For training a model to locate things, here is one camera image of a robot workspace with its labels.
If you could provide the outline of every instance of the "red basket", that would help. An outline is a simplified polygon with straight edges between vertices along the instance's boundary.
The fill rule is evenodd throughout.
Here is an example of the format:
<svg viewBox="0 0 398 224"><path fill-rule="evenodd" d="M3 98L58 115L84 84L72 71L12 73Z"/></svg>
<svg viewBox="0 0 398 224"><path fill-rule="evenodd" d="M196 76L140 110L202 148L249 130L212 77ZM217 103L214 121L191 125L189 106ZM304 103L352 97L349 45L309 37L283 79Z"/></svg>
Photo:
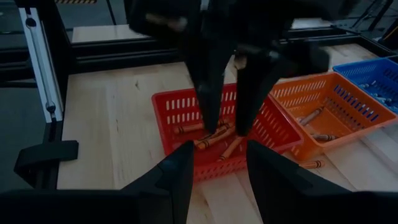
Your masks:
<svg viewBox="0 0 398 224"><path fill-rule="evenodd" d="M221 97L220 118L229 118L234 121L235 101L236 84L225 85ZM173 132L173 128L177 125L201 122L194 89L157 93L152 96L152 103L166 155L172 153L185 141L199 139L206 134L205 130L185 134L174 134ZM205 151L195 151L194 182L246 168L247 140L242 141L229 159L216 162L233 139L234 135L214 144ZM272 97L267 97L264 100L254 121L253 129L246 139L254 139L280 154L303 142L299 132L281 112Z"/></svg>

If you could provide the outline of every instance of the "wooden tabletop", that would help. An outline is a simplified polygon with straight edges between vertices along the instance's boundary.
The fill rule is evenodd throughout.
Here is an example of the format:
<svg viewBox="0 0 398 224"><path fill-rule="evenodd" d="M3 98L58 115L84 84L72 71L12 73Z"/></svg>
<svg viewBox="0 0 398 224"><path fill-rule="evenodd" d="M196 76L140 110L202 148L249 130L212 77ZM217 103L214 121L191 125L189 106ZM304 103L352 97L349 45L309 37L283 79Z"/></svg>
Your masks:
<svg viewBox="0 0 398 224"><path fill-rule="evenodd" d="M376 57L356 44L326 50L331 66ZM227 67L226 83L234 73ZM183 63L70 76L63 140L80 147L77 160L60 164L58 188L121 189L154 167L165 155L150 98L184 88L192 84ZM397 149L394 125L327 151L317 158L326 166L312 172L350 190L398 191ZM187 223L262 223L247 171L195 184Z"/></svg>

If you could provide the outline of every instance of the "brown crayon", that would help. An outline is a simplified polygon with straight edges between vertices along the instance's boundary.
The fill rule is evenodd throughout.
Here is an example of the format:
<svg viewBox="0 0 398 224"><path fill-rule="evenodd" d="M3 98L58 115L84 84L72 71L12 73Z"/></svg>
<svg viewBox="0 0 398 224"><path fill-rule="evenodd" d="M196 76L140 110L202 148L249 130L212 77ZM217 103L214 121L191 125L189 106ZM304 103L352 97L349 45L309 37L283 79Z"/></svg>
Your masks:
<svg viewBox="0 0 398 224"><path fill-rule="evenodd" d="M311 136L315 140L319 140L319 141L332 141L332 140L338 139L338 137L331 135L331 134L311 134Z"/></svg>
<svg viewBox="0 0 398 224"><path fill-rule="evenodd" d="M304 169L316 169L316 168L324 167L325 161L318 160L318 161L303 162L303 163L299 164L299 166Z"/></svg>
<svg viewBox="0 0 398 224"><path fill-rule="evenodd" d="M224 129L224 130L222 130L222 132L219 133L219 135L217 135L217 137L213 137L213 138L209 138L207 140L201 141L198 144L196 144L195 146L197 147L197 149L199 151L205 150L205 149L209 148L210 146L214 145L216 142L218 142L224 138L227 138L234 132L235 132L235 126L233 126L232 128Z"/></svg>
<svg viewBox="0 0 398 224"><path fill-rule="evenodd" d="M222 126L224 124L226 124L229 120L227 118L224 119L220 119L217 122L217 126ZM201 130L204 129L205 125L203 123L198 123L198 124L190 124L190 125L183 125L183 126L177 126L173 128L173 132L174 134L183 134L183 133L187 133L190 131L197 131L197 130Z"/></svg>
<svg viewBox="0 0 398 224"><path fill-rule="evenodd" d="M229 158L229 156L232 154L232 152L239 146L239 144L242 142L243 137L240 136L235 136L234 141L226 148L226 150L220 155L220 157L217 159L217 162L224 161L225 159Z"/></svg>
<svg viewBox="0 0 398 224"><path fill-rule="evenodd" d="M300 124L302 125L302 126L305 126L305 125L307 125L309 122L311 122L314 118L316 118L318 115L320 115L320 113L323 111L323 106L322 107L320 107L320 108L318 108L318 109L316 109L314 112L312 112L310 115L308 115L308 116L306 116L305 118L303 118L301 121L300 121Z"/></svg>
<svg viewBox="0 0 398 224"><path fill-rule="evenodd" d="M223 134L225 130L227 130L228 128L232 128L234 126L234 123L230 122L230 123L225 123L223 125L221 125L219 128L216 129L216 132L214 134L208 134L200 139L197 140L193 140L194 145L199 144L202 141L211 139L211 138L215 138L217 136L219 136L220 134Z"/></svg>

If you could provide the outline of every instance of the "black clamp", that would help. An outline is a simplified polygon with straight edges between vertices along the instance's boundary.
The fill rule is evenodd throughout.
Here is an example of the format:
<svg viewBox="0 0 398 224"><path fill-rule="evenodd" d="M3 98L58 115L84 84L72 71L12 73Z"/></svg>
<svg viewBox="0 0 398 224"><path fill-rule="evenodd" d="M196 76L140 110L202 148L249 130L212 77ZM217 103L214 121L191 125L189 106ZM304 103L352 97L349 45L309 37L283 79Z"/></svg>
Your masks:
<svg viewBox="0 0 398 224"><path fill-rule="evenodd" d="M34 187L38 171L45 169L49 162L77 159L78 147L77 141L60 141L22 149L15 163L14 172Z"/></svg>

